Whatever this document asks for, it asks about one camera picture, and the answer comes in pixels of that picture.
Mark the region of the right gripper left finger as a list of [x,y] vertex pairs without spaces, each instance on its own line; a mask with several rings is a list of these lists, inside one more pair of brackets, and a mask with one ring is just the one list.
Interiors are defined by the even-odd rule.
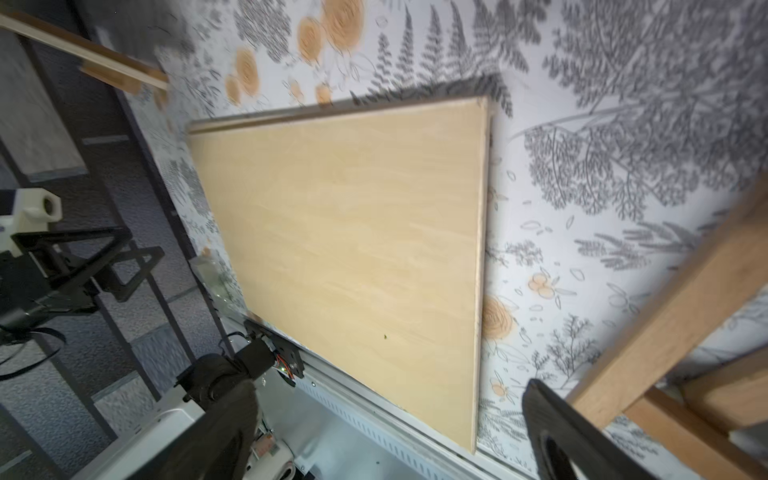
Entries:
[[235,386],[133,479],[242,479],[258,420],[255,387]]

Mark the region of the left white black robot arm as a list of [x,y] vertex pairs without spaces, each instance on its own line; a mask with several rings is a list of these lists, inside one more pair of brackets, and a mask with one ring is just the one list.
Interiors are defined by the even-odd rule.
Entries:
[[[127,249],[131,232],[108,227],[63,232],[1,230],[1,343],[53,346],[13,380],[54,360],[67,336],[57,317],[88,316],[108,293],[124,302],[162,259],[160,247]],[[260,422],[254,380],[274,363],[252,343],[233,358],[206,355],[138,422],[77,473],[79,479],[243,479],[255,471]]]

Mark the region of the plywood board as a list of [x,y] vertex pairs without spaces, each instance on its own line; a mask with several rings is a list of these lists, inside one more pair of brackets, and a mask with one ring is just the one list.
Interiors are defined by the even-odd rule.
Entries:
[[474,451],[484,97],[191,127],[247,308]]
[[164,91],[169,89],[170,81],[164,72],[31,15],[22,12],[2,12],[1,27],[77,57],[82,62],[87,60],[116,70],[141,81],[142,86],[148,85]]

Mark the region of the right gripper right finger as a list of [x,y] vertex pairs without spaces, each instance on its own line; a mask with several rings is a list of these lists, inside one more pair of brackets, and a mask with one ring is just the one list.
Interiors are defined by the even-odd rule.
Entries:
[[652,477],[542,381],[528,382],[522,408],[541,479]]

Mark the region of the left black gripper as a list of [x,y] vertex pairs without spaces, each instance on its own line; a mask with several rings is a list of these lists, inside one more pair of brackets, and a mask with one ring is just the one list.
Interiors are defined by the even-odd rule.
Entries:
[[123,251],[132,239],[125,227],[15,233],[25,256],[1,254],[1,335],[27,336],[57,316],[90,315],[96,305],[83,286],[62,292],[48,282],[89,280],[116,301],[128,301],[163,259],[164,250]]

